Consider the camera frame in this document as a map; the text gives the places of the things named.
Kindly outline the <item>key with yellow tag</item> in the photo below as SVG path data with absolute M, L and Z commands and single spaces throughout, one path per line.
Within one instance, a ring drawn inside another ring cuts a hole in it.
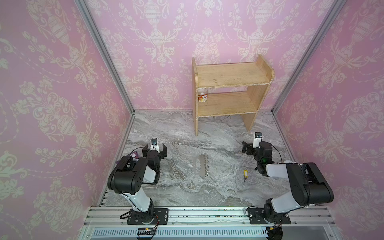
M 247 170 L 244 170 L 244 182 L 248 179 L 249 173 Z

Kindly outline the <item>silver metal keyring bottle opener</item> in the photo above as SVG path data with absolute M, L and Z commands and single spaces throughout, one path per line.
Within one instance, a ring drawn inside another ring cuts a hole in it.
M 193 161 L 193 170 L 195 175 L 200 176 L 203 179 L 205 179 L 208 176 L 209 167 L 208 167 L 208 159 L 206 155 L 204 154 L 199 155 Z

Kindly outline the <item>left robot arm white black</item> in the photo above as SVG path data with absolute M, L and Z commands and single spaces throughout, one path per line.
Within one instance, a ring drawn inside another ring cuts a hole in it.
M 108 189 L 123 196 L 131 209 L 122 214 L 128 225 L 166 225 L 169 209 L 155 208 L 142 185 L 156 185 L 161 175 L 161 160 L 167 156 L 167 147 L 159 147 L 157 139 L 143 147 L 142 157 L 123 156 L 109 175 Z

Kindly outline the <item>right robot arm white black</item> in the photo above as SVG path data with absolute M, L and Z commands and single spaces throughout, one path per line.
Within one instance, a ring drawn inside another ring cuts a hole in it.
M 265 141 L 259 142 L 257 147 L 242 142 L 242 152 L 254 157 L 256 170 L 262 176 L 289 181 L 290 190 L 287 193 L 266 200 L 263 218 L 267 223 L 283 223 L 291 211 L 334 200 L 332 188 L 315 163 L 275 163 L 273 145 Z

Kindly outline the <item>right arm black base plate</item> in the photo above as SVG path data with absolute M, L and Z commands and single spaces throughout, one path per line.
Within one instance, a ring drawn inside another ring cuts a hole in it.
M 249 218 L 251 225 L 289 225 L 291 224 L 290 217 L 287 213 L 279 214 L 273 210 L 265 211 L 262 208 L 254 206 L 248 207 L 245 210 L 245 215 Z

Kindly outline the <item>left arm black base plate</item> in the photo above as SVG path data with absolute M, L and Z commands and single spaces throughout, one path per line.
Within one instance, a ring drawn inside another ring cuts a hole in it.
M 130 210 L 127 216 L 128 225 L 167 225 L 169 209 L 155 208 L 151 213 Z

